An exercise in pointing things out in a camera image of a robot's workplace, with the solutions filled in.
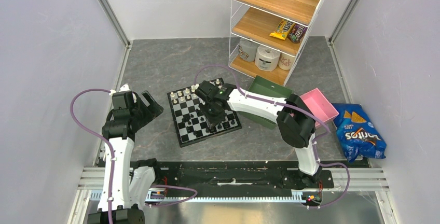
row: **gray canister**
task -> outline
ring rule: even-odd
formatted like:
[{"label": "gray canister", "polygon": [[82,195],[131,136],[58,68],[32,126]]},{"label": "gray canister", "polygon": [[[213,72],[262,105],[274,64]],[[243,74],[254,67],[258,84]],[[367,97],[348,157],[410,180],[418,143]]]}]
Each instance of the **gray canister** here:
[{"label": "gray canister", "polygon": [[259,44],[251,42],[244,38],[240,39],[240,44],[238,47],[240,57],[247,62],[255,61],[258,46]]}]

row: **white wall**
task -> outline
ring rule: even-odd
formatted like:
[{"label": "white wall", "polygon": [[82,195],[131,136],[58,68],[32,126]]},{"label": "white wall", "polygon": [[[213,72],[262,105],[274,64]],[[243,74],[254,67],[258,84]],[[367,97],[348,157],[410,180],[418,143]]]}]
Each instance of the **white wall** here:
[{"label": "white wall", "polygon": [[[110,89],[123,45],[97,0],[0,0],[1,223],[66,223],[97,139],[71,120]],[[75,111],[99,131],[110,98]]]},{"label": "white wall", "polygon": [[380,161],[403,223],[439,222],[438,0],[360,0],[336,52],[354,102],[388,144]]},{"label": "white wall", "polygon": [[[229,37],[230,0],[108,0],[129,39]],[[312,30],[329,37],[349,0],[327,0]]]}]

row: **pink bin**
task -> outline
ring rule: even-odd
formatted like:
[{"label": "pink bin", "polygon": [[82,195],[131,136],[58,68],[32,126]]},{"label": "pink bin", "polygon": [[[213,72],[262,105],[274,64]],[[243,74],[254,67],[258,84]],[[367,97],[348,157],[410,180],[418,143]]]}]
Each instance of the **pink bin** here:
[{"label": "pink bin", "polygon": [[[336,118],[339,114],[318,88],[315,88],[300,97],[312,111],[313,115],[326,124]],[[316,122],[315,127],[318,128],[319,126],[320,124]]]}]

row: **green tray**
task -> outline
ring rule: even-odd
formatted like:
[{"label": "green tray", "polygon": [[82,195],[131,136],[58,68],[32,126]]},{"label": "green tray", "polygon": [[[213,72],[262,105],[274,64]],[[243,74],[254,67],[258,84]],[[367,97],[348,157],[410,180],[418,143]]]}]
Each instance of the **green tray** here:
[{"label": "green tray", "polygon": [[[258,93],[264,96],[269,96],[269,97],[278,97],[278,98],[287,98],[292,94],[292,90],[285,88],[283,86],[280,86],[276,83],[273,83],[272,81],[266,80],[263,77],[260,77],[257,75],[257,77],[255,77],[254,81],[252,82],[251,86],[248,89],[249,92],[252,93]],[[269,129],[274,129],[277,124],[273,123],[272,121],[265,119],[263,117],[254,115],[254,114],[249,114],[249,113],[244,113],[244,112],[240,112],[240,114],[242,116],[244,116],[245,118],[248,118],[250,120],[253,120],[259,124],[261,124],[264,127],[267,127]]]}]

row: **marble tabletop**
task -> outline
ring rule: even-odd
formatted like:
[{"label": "marble tabletop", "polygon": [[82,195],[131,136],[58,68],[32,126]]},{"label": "marble tabletop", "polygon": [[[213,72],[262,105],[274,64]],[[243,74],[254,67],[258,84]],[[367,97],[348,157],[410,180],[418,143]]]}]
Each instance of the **marble tabletop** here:
[{"label": "marble tabletop", "polygon": [[[122,83],[133,91],[148,90],[164,107],[163,114],[136,133],[131,160],[159,161],[243,161],[297,160],[293,147],[285,143],[278,128],[264,128],[239,114],[242,129],[208,138],[180,148],[167,100],[167,92],[193,84],[195,72],[210,64],[228,63],[229,38],[135,40],[127,60]],[[238,73],[239,84],[247,89],[253,78]],[[222,68],[208,68],[199,81],[233,76]],[[319,88],[330,102],[344,102],[342,88],[324,37],[310,37],[286,87],[302,95]],[[332,133],[318,141],[321,160],[345,159]]]}]

